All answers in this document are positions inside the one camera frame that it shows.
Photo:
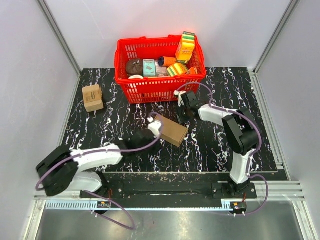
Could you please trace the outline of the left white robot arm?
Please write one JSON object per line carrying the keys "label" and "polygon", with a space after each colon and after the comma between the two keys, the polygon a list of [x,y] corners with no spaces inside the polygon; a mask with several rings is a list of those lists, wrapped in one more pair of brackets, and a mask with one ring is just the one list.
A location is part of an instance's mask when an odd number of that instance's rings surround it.
{"label": "left white robot arm", "polygon": [[133,135],[105,147],[86,150],[71,150],[60,145],[35,168],[39,180],[37,191],[44,191],[48,197],[57,196],[73,188],[88,190],[96,197],[107,195],[108,185],[96,173],[87,170],[101,166],[115,166],[134,156],[149,153],[159,146],[161,130],[141,129]]}

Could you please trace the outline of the brown cardboard box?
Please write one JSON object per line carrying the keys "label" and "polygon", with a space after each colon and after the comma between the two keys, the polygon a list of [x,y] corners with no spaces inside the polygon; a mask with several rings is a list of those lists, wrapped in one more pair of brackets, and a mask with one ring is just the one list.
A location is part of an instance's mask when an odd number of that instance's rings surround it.
{"label": "brown cardboard box", "polygon": [[160,138],[179,148],[188,133],[188,128],[164,116],[162,120],[164,127]]}

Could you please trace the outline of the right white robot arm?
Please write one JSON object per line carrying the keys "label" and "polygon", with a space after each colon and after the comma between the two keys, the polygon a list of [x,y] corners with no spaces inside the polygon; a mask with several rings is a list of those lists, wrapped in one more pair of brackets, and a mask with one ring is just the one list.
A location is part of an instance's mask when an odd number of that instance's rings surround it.
{"label": "right white robot arm", "polygon": [[193,91],[178,91],[173,94],[178,99],[176,106],[180,124],[190,119],[210,122],[224,128],[228,146],[233,151],[228,194],[239,198],[246,191],[244,183],[250,178],[249,166],[253,155],[262,146],[262,136],[251,112],[246,108],[238,110],[217,107],[200,102]]}

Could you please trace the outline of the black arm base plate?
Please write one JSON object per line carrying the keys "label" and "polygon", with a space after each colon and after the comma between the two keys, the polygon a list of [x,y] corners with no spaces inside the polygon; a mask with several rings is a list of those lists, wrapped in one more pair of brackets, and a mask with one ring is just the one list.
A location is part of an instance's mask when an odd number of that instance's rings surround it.
{"label": "black arm base plate", "polygon": [[236,186],[228,173],[98,173],[102,186],[93,193],[129,208],[213,205],[222,199],[257,198],[250,181]]}

